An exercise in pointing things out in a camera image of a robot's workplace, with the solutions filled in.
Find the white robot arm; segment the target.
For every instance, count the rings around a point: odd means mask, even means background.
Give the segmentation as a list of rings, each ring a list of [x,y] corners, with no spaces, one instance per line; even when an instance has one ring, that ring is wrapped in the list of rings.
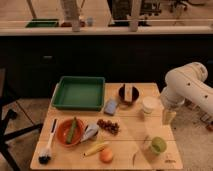
[[[182,106],[185,100],[191,101],[213,116],[213,88],[204,83],[207,77],[208,71],[200,62],[192,62],[167,72],[166,86],[160,94],[164,106],[163,125],[171,123],[176,116],[176,109]]]

